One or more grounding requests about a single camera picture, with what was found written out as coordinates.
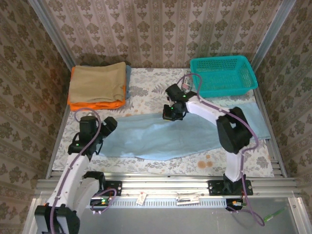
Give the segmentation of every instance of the paper tag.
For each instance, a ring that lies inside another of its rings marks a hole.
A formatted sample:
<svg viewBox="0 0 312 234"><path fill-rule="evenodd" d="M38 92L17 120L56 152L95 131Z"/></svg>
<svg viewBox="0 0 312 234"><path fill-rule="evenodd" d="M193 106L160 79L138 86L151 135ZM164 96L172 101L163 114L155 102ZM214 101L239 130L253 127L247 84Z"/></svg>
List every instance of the paper tag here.
<svg viewBox="0 0 312 234"><path fill-rule="evenodd" d="M141 194L138 196L138 199L136 200L136 203L142 206L145 201L146 196L147 194L145 192L141 192Z"/></svg>

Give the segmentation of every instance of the teal plastic basket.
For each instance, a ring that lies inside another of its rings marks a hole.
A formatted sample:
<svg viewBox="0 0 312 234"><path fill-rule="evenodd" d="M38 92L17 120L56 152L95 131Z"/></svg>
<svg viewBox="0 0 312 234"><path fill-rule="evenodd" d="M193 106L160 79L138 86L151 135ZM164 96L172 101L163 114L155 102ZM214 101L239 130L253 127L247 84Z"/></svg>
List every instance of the teal plastic basket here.
<svg viewBox="0 0 312 234"><path fill-rule="evenodd" d="M245 56L194 58L191 72L202 77L199 94L203 98L237 96L258 87L253 69ZM193 76L198 89L199 78Z"/></svg>

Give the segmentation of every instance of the damask wallpaper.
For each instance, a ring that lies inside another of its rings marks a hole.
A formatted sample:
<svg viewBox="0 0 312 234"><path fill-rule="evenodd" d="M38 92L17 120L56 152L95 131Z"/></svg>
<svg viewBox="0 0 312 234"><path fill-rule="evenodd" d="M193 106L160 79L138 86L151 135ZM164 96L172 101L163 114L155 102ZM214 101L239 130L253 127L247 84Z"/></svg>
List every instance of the damask wallpaper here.
<svg viewBox="0 0 312 234"><path fill-rule="evenodd" d="M281 0L46 0L76 64L185 68L255 55Z"/></svg>
<svg viewBox="0 0 312 234"><path fill-rule="evenodd" d="M26 0L0 1L0 233L22 231L62 120L69 71Z"/></svg>
<svg viewBox="0 0 312 234"><path fill-rule="evenodd" d="M312 1L297 0L256 72L289 176L312 220Z"/></svg>

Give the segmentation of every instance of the purple cable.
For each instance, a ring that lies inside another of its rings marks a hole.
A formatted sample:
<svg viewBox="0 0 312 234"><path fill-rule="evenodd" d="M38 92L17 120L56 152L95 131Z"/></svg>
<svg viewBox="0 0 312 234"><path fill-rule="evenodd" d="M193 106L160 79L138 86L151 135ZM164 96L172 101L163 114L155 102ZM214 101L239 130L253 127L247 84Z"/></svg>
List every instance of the purple cable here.
<svg viewBox="0 0 312 234"><path fill-rule="evenodd" d="M52 209L51 209L51 212L50 212L50 229L51 229L51 233L52 233L52 234L55 234L55 229L54 229L54 225L53 225L53 218L54 218L55 206L56 206L57 201L58 201L58 196L60 196L60 194L61 194L61 192L62 192L62 189L63 189L63 187L64 187L65 181L66 181L66 179L67 179L67 177L68 177L68 174L69 174L71 168L73 167L73 165L75 164L75 162L76 162L76 161L78 160L78 158L81 156L81 154L92 144L93 141L95 141L95 139L97 138L97 136L99 135L99 132L100 132L100 130L101 130L101 118L100 118L100 116L98 115L98 113L97 113L95 110L91 109L91 108L84 107L84 108L80 108L80 109L76 110L75 113L74 113L74 118L75 118L75 120L78 121L78 119L77 119L77 117L76 117L76 114L77 114L77 112L82 111L82 110L92 111L92 112L96 115L96 117L97 117L97 119L98 119L97 133L96 133L96 134L94 135L94 137L90 140L90 142L89 142L88 144L86 144L86 146L85 146L85 147L77 154L77 156L74 158L74 160L72 161L72 163L69 165L69 168L67 169L67 171L66 171L66 173L65 173L65 176L64 176L64 178L63 178L63 180L62 180L62 182L61 182L61 184L60 184L60 186L59 186L58 193L57 193L57 195L56 195L56 197L55 197L55 200L54 200L54 202L53 202Z"/></svg>
<svg viewBox="0 0 312 234"><path fill-rule="evenodd" d="M100 193L94 195L94 196L101 196L101 195L103 195L103 194L105 194L107 192L110 192L110 191L114 191L114 196L113 196L112 200L109 201L108 206L105 207L103 210L101 210L101 213L105 212L112 205L113 201L115 200L115 198L117 196L117 190L114 189L114 188L111 188L111 189L107 189L107 190L105 190L103 192L100 192Z"/></svg>
<svg viewBox="0 0 312 234"><path fill-rule="evenodd" d="M254 220L260 225L260 226L264 226L265 223L264 223L264 220L263 218L261 218L260 215L258 215L256 212L253 211L252 209L252 206L249 202L249 199L248 199L248 196L247 196L247 190L246 190L246 185L245 185L245 179L244 179L244 174L243 174L243 167L244 167L244 154L246 151L251 151L251 150L254 150L256 149L258 146L259 146L259 139L258 137L256 136L255 132L251 129L251 127L244 121L242 120L241 118L237 117L236 115L233 115L232 113L230 112L227 112L223 109L220 109L212 104L209 104L207 102L205 102L204 99L201 98L201 96L199 95L199 90L200 90L200 87L202 85L202 77L199 75L199 74L196 74L196 73L189 73L187 75L184 75L180 80L179 82L185 78L185 76L197 76L199 77L199 85L198 85L198 89L197 89L197 98L199 100L200 103L203 103L204 105L208 106L208 107L211 107L215 110L218 110L218 111L221 111L222 113L225 113L235 119L237 119L239 122L241 122L250 132L251 134L253 135L254 139L255 139L255 142L256 142L256 145L254 147L250 147L250 148L247 148L247 149L244 149L242 150L241 152L241 163L240 163L240 174L241 174L241 178L242 178L242 184L243 184L243 190L244 190L244 194L245 194L245 198L246 198L246 203L249 205L250 209L249 210L240 210L240 212L248 212L248 213L251 213Z"/></svg>

